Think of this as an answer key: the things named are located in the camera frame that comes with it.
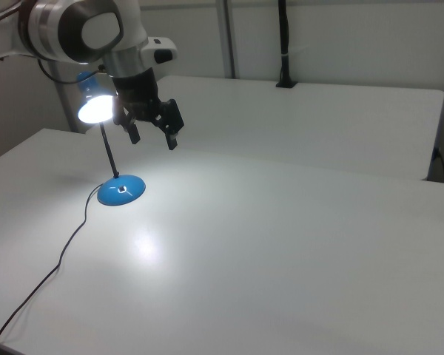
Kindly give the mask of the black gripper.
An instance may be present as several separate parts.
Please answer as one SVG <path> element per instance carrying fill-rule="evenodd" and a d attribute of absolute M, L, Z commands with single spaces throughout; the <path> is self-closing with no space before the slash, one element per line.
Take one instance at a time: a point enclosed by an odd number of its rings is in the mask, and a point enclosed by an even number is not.
<path fill-rule="evenodd" d="M 144 121 L 158 127 L 165 134 L 168 149 L 174 150 L 184 121 L 174 99 L 166 102 L 159 99 L 154 70 L 125 78 L 113 77 L 112 82 L 118 94 L 118 98 L 112 99 L 112 120 L 129 135 L 131 143 L 137 144 L 141 139 L 135 121 Z"/>

